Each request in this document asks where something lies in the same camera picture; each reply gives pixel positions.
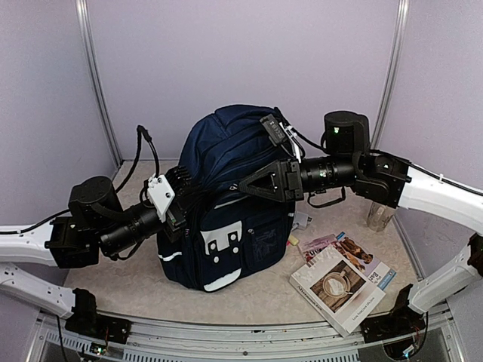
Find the navy blue backpack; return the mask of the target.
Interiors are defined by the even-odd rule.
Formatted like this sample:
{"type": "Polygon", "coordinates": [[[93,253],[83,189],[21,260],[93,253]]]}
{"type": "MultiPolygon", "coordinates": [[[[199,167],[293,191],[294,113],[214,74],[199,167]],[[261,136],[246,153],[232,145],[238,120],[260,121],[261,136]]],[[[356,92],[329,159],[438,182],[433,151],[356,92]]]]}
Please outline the navy blue backpack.
{"type": "Polygon", "coordinates": [[[276,264],[285,254],[295,204],[241,193],[238,183],[288,156],[275,146],[261,119],[283,119],[278,108],[224,106],[199,120],[182,148],[195,191],[181,205],[185,224],[175,242],[168,229],[156,235],[168,280],[206,293],[222,290],[276,264]]]}

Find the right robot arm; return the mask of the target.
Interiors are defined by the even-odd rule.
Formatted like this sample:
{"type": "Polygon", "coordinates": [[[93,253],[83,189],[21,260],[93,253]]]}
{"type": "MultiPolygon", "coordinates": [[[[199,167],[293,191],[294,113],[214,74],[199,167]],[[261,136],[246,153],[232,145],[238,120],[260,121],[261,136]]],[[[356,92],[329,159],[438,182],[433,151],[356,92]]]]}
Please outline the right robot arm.
{"type": "Polygon", "coordinates": [[[405,158],[372,149],[368,118],[349,111],[324,116],[319,158],[303,158],[295,129],[276,110],[260,123],[275,146],[293,144],[293,153],[274,161],[236,186],[237,190],[272,201],[300,201],[328,189],[351,190],[358,196],[396,209],[419,210],[473,230],[468,244],[450,262],[398,293],[388,314],[361,323],[366,343],[402,336],[429,326],[429,310],[482,278],[482,192],[405,158]]]}

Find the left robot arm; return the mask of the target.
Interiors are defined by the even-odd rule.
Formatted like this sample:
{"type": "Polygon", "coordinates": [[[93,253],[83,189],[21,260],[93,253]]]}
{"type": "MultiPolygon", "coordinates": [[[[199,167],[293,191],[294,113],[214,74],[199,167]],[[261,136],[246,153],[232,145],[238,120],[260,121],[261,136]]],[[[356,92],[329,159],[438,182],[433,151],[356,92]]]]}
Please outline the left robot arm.
{"type": "Polygon", "coordinates": [[[188,235],[189,212],[204,196],[189,174],[175,167],[151,176],[140,202],[123,209],[112,181],[92,177],[72,188],[67,210],[1,230],[1,290],[64,319],[68,331],[125,343],[131,322],[99,313],[93,293],[56,286],[18,265],[73,269],[96,265],[101,256],[119,261],[122,251],[135,253],[155,234],[176,244],[188,235]]]}

